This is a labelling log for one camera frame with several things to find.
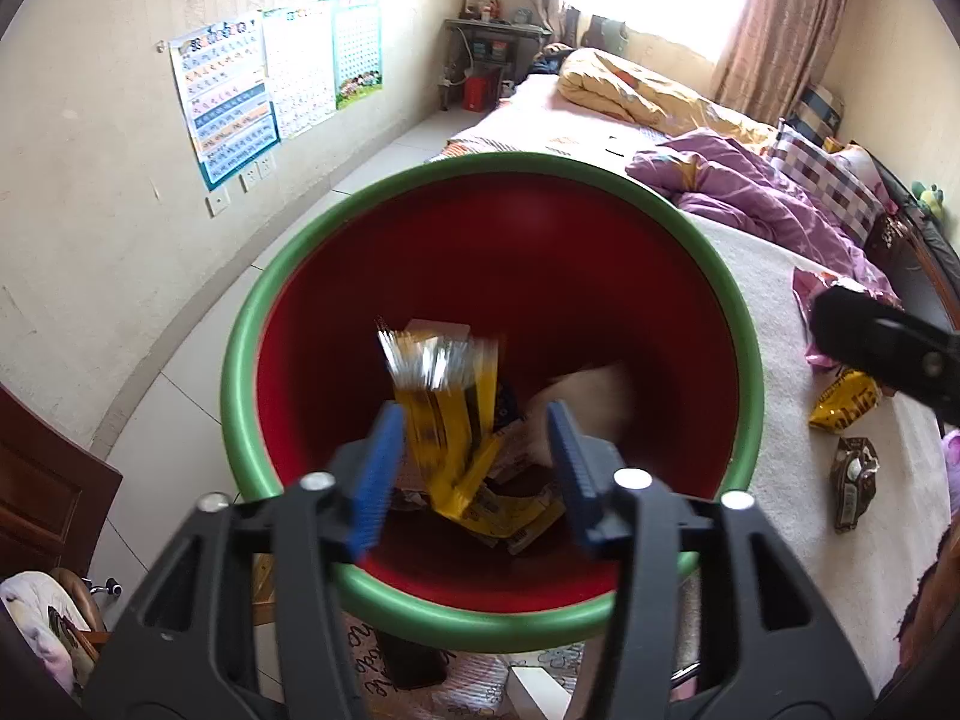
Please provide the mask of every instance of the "yellow comforter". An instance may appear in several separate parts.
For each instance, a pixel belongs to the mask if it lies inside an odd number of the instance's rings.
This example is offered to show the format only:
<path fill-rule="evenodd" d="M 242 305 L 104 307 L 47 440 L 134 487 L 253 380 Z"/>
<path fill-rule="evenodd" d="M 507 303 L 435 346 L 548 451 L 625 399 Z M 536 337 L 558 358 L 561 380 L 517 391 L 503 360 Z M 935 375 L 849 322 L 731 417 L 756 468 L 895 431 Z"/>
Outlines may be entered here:
<path fill-rule="evenodd" d="M 623 122 L 653 127 L 664 135 L 683 135 L 709 127 L 744 146 L 762 148 L 776 129 L 712 103 L 692 89 L 654 71 L 597 49 L 573 52 L 563 63 L 557 88 L 570 103 Z"/>

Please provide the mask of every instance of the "desk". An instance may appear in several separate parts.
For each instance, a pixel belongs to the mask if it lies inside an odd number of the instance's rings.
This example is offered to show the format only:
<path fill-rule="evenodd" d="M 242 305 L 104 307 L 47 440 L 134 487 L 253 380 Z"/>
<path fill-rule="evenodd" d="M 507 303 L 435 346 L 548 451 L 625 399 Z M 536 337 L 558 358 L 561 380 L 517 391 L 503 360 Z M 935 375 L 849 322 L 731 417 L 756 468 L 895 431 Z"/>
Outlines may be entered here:
<path fill-rule="evenodd" d="M 468 43 L 474 40 L 503 40 L 508 44 L 507 55 L 503 60 L 490 57 L 473 57 L 473 63 L 481 71 L 499 71 L 499 81 L 510 80 L 520 83 L 525 76 L 525 68 L 533 60 L 534 55 L 544 47 L 546 41 L 553 35 L 549 29 L 529 23 L 498 23 L 482 22 L 477 19 L 446 19 L 443 26 L 449 30 L 448 51 L 443 68 L 443 77 L 456 85 L 440 84 L 440 107 L 448 108 L 451 90 L 460 90 L 460 81 L 464 78 L 464 71 L 470 66 L 467 48 L 459 35 L 463 33 Z"/>

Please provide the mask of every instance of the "metal screw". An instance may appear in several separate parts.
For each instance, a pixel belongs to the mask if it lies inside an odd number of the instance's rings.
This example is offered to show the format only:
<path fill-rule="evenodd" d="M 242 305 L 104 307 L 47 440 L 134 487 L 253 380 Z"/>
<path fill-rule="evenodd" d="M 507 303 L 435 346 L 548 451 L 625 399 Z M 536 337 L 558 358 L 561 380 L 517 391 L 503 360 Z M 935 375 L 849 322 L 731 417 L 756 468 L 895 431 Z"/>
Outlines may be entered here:
<path fill-rule="evenodd" d="M 743 509 L 750 509 L 750 507 L 752 507 L 754 497 L 750 495 L 750 493 L 744 493 L 743 490 L 731 490 L 729 493 L 724 493 L 720 496 L 720 503 L 728 509 L 742 511 Z"/>
<path fill-rule="evenodd" d="M 944 356 L 940 352 L 928 352 L 920 360 L 923 373 L 931 379 L 936 379 L 944 372 Z"/>
<path fill-rule="evenodd" d="M 328 473 L 328 471 L 314 471 L 301 479 L 301 488 L 318 493 L 320 490 L 332 488 L 336 481 L 337 480 L 333 478 L 333 474 Z"/>
<path fill-rule="evenodd" d="M 618 469 L 613 472 L 613 480 L 626 490 L 646 490 L 654 478 L 643 469 Z"/>
<path fill-rule="evenodd" d="M 230 499 L 224 493 L 207 493 L 203 498 L 197 501 L 197 508 L 201 512 L 214 514 L 220 509 L 225 509 L 230 505 Z"/>

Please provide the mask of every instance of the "red container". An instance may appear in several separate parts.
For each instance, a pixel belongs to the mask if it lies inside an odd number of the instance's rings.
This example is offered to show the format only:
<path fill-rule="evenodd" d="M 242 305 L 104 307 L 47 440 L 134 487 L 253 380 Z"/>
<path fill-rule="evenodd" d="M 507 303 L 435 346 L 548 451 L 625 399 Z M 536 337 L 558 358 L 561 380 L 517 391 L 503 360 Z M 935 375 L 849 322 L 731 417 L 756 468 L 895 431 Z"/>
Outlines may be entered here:
<path fill-rule="evenodd" d="M 464 81 L 464 110 L 481 113 L 487 109 L 490 80 L 486 76 L 469 76 Z"/>
<path fill-rule="evenodd" d="M 366 435 L 392 397 L 378 317 L 499 338 L 521 403 L 553 377 L 621 361 L 637 394 L 629 464 L 704 497 L 749 482 L 763 410 L 749 314 L 693 225 L 626 178 L 539 154 L 461 157 L 306 227 L 254 287 L 224 364 L 224 439 L 246 498 L 280 491 L 274 471 L 287 485 Z M 341 581 L 347 608 L 477 651 L 592 635 L 616 586 L 616 567 L 591 562 L 563 522 L 510 557 L 433 512 L 391 512 L 362 568 Z M 446 608 L 443 622 L 424 602 Z M 538 627 L 559 610 L 580 612 Z"/>

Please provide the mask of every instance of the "educational poster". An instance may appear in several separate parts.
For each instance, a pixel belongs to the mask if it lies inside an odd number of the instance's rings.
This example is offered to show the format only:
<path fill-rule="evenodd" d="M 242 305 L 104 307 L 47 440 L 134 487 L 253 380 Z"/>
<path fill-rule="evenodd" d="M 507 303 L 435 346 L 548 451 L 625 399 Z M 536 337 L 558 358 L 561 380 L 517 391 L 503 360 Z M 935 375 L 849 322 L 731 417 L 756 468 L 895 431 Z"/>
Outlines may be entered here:
<path fill-rule="evenodd" d="M 333 116 L 332 2 L 263 14 L 267 86 L 281 138 L 293 138 Z"/>
<path fill-rule="evenodd" d="M 176 88 L 208 189 L 280 141 L 259 12 L 171 41 Z"/>
<path fill-rule="evenodd" d="M 380 0 L 333 1 L 337 108 L 383 88 Z"/>

